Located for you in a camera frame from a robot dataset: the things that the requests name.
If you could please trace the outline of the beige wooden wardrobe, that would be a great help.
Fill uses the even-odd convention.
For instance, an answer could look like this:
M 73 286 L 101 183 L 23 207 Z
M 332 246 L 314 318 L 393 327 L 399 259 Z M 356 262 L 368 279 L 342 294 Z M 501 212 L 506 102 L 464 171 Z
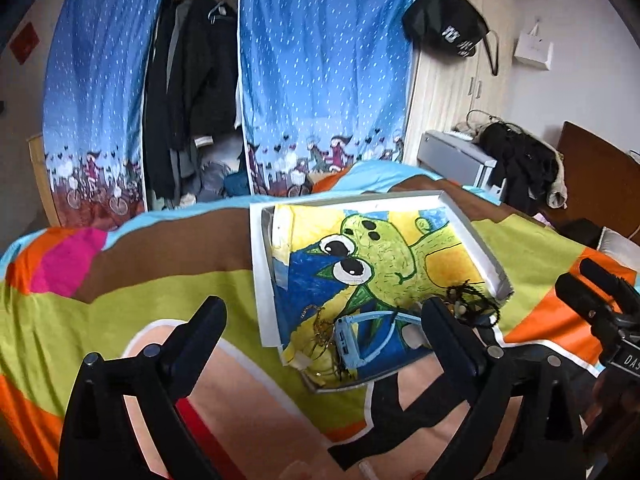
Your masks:
M 440 53 L 430 47 L 413 49 L 413 68 L 404 142 L 407 165 L 418 163 L 422 134 L 475 125 L 489 114 L 501 116 L 506 106 L 512 66 L 515 6 L 513 0 L 469 0 L 487 21 L 491 53 L 499 73 L 491 73 L 488 54 L 480 44 L 472 58 Z

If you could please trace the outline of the pile of dark clothes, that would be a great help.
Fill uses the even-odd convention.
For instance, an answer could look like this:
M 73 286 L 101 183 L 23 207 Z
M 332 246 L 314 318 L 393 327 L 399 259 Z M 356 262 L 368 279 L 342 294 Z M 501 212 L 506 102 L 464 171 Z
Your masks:
M 567 207 L 564 156 L 546 141 L 484 110 L 470 110 L 454 131 L 469 133 L 495 159 L 489 183 L 503 185 L 503 203 L 531 217 L 541 207 Z

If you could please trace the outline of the white pillow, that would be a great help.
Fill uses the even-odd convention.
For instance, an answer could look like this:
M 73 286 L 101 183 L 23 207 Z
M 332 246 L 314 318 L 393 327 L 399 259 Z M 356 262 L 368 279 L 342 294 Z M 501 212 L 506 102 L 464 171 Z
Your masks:
M 609 228 L 602 229 L 597 250 L 625 266 L 633 266 L 639 262 L 640 247 Z

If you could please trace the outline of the white bedside cabinet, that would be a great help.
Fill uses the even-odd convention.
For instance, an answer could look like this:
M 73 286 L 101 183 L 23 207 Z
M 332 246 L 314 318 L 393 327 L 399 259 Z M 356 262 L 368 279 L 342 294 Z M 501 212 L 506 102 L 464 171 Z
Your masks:
M 479 188 L 501 200 L 504 184 L 492 182 L 497 161 L 469 140 L 446 132 L 423 133 L 418 151 L 419 165 L 460 185 Z

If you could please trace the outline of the white paper bag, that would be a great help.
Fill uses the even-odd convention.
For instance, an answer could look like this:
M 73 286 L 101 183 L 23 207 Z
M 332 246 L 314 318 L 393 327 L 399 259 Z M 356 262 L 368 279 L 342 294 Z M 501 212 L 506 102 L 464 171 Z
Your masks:
M 553 42 L 539 35 L 540 21 L 529 32 L 521 32 L 515 45 L 514 58 L 537 70 L 551 70 Z

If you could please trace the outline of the blue dotted wardrobe curtain right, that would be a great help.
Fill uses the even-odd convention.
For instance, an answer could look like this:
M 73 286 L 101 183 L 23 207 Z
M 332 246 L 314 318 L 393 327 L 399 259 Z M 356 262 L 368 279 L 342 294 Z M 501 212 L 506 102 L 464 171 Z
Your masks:
M 248 185 L 299 196 L 312 176 L 404 154 L 412 0 L 239 0 Z

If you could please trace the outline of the blue dotted wardrobe curtain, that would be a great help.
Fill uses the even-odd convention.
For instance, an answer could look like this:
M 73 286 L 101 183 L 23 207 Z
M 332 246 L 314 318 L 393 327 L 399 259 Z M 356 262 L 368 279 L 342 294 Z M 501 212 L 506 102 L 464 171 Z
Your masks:
M 404 154 L 412 0 L 239 0 L 248 185 L 299 196 L 312 176 Z
M 47 178 L 64 228 L 113 231 L 145 210 L 142 105 L 162 0 L 64 0 L 44 76 Z

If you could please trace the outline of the black drawstring bag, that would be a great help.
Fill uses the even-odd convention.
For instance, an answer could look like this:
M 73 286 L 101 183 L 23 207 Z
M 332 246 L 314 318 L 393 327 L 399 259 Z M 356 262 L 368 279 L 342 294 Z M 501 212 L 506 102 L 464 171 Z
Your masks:
M 472 58 L 482 44 L 491 75 L 499 75 L 499 37 L 469 0 L 414 0 L 401 24 L 411 41 L 460 58 Z

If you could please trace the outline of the brown wooden headboard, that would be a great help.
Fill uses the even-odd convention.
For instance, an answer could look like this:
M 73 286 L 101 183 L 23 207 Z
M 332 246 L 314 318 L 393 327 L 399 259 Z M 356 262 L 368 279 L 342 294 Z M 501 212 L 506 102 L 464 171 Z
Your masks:
M 590 247 L 604 228 L 639 241 L 639 164 L 600 136 L 566 122 L 558 151 L 563 155 L 566 206 L 544 208 L 562 235 Z

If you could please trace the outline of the blue dotted wardrobe curtain left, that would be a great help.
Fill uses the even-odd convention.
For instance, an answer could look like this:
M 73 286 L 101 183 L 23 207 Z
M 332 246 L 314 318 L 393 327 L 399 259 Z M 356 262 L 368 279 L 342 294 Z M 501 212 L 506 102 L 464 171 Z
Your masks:
M 64 0 L 44 76 L 47 178 L 64 228 L 113 231 L 145 210 L 142 105 L 162 0 Z

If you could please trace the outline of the colourful cartoon bedspread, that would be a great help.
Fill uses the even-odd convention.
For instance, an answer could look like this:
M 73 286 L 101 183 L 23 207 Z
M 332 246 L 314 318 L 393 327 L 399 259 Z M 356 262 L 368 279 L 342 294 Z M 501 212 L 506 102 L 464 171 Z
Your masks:
M 1 260 L 1 474 L 634 479 L 639 272 L 388 162 Z

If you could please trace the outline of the dark hanging clothes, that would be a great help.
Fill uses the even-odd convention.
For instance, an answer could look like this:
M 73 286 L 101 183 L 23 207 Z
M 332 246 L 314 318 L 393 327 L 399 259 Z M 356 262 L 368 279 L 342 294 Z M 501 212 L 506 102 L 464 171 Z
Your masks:
M 238 13 L 239 0 L 160 0 L 143 102 L 149 209 L 227 197 L 244 167 Z

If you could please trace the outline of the red square wall decoration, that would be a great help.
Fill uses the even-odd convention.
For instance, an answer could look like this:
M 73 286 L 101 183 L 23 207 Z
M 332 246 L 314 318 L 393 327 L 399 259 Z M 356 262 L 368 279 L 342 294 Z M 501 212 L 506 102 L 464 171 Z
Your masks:
M 39 43 L 40 39 L 34 25 L 28 22 L 10 42 L 10 50 L 16 62 L 24 65 Z

